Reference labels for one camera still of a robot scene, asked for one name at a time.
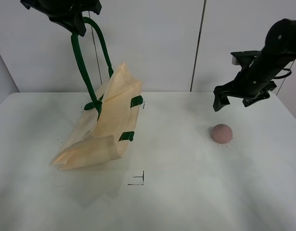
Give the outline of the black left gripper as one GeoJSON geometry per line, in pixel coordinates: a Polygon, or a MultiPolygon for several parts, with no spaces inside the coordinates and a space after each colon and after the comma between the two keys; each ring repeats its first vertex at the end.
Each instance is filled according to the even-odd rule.
{"type": "Polygon", "coordinates": [[[101,11],[99,0],[21,0],[20,2],[28,10],[33,8],[45,14],[51,22],[80,36],[86,33],[83,12],[92,11],[99,15],[101,11]]]}

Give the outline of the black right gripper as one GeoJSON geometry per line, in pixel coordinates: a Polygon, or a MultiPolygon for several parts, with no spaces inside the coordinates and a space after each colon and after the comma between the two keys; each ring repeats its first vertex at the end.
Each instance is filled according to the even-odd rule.
{"type": "Polygon", "coordinates": [[[241,98],[245,107],[249,107],[259,101],[270,98],[270,91],[276,88],[274,81],[268,83],[250,83],[250,85],[230,81],[222,86],[216,86],[214,93],[213,109],[220,111],[223,107],[230,105],[228,97],[241,98]]]}

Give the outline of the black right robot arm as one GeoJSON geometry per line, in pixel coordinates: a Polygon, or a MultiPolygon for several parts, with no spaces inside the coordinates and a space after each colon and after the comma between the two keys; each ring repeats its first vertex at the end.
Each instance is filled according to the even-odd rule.
{"type": "Polygon", "coordinates": [[[277,86],[276,79],[291,75],[286,66],[296,59],[296,20],[282,19],[268,31],[265,45],[260,51],[232,52],[233,64],[241,70],[234,80],[216,86],[213,109],[221,110],[230,104],[228,97],[241,98],[245,107],[268,99],[269,91],[277,86]]]}

